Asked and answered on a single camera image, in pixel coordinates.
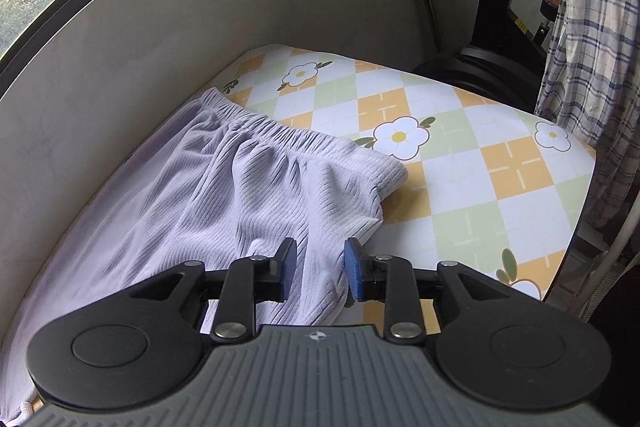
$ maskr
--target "elastic waistband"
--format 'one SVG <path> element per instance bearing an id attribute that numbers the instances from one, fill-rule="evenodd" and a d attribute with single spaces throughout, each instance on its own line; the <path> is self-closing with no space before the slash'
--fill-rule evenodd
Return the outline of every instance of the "elastic waistband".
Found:
<path id="1" fill-rule="evenodd" d="M 395 158 L 364 149 L 346 138 L 308 129 L 295 129 L 231 102 L 215 87 L 200 97 L 203 107 L 212 110 L 229 130 L 245 130 L 263 142 L 298 156 L 315 156 L 366 176 L 378 188 L 383 200 L 407 178 L 404 166 Z"/>

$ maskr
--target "floral tablecloth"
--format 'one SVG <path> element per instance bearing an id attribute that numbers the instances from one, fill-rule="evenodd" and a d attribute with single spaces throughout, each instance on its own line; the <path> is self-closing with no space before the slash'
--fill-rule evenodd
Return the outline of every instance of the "floral tablecloth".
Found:
<path id="1" fill-rule="evenodd" d="M 293 127 L 405 163 L 369 253 L 415 267 L 454 259 L 542 298 L 591 181 L 594 152 L 536 116 L 465 90 L 339 55 L 270 45 L 207 87 Z"/>

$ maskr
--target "metal screw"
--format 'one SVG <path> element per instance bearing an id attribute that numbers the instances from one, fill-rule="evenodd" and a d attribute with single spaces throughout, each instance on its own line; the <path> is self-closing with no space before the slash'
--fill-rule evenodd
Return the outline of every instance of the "metal screw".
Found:
<path id="1" fill-rule="evenodd" d="M 223 322 L 213 332 L 221 339 L 237 339 L 246 333 L 246 328 L 239 322 Z"/>
<path id="2" fill-rule="evenodd" d="M 413 322 L 398 322 L 389 331 L 396 339 L 414 339 L 422 333 L 420 326 Z"/>

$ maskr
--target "yellow flower center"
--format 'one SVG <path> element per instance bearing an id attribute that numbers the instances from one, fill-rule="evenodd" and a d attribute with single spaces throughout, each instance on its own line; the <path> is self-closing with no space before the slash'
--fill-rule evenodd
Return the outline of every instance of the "yellow flower center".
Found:
<path id="1" fill-rule="evenodd" d="M 391 141 L 400 143 L 406 140 L 406 133 L 402 131 L 396 131 L 391 135 Z"/>

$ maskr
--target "plaid shirt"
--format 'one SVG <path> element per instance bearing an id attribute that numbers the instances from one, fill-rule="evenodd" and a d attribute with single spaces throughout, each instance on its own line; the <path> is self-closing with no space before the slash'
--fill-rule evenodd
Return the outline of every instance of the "plaid shirt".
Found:
<path id="1" fill-rule="evenodd" d="M 562 0 L 536 104 L 536 115 L 596 150 L 585 206 L 596 227 L 620 209 L 638 170 L 639 6 L 640 0 Z"/>

